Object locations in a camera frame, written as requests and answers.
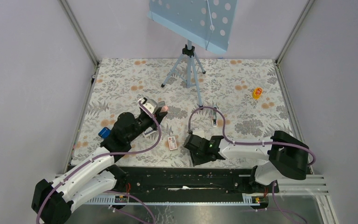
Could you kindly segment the pink mini stapler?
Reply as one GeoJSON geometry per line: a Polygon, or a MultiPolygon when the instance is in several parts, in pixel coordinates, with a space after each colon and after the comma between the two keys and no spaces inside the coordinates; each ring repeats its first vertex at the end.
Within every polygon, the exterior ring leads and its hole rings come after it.
{"type": "Polygon", "coordinates": [[[169,107],[166,105],[161,108],[161,112],[168,112],[168,110],[169,110],[169,107]]]}

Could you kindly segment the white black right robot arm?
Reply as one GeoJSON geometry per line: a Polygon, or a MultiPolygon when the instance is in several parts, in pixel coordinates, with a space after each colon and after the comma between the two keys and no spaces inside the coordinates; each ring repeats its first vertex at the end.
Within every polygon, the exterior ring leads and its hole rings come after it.
{"type": "Polygon", "coordinates": [[[252,169],[250,189],[261,192],[267,185],[284,177],[304,180],[308,167],[309,147],[284,131],[275,131],[270,138],[229,140],[223,135],[210,139],[194,133],[188,135],[184,148],[190,151],[193,165],[216,160],[249,158],[265,161],[252,169]]]}

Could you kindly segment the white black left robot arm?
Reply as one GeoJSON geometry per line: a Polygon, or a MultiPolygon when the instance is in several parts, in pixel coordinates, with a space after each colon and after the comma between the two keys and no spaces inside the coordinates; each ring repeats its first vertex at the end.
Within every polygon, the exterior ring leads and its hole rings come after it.
{"type": "Polygon", "coordinates": [[[87,159],[50,182],[42,179],[36,184],[31,204],[37,214],[36,223],[63,224],[90,199],[111,189],[119,192],[125,188],[124,172],[115,163],[132,153],[131,142],[144,131],[161,131],[168,106],[141,106],[140,111],[138,117],[131,112],[121,113],[109,135],[87,159]]]}

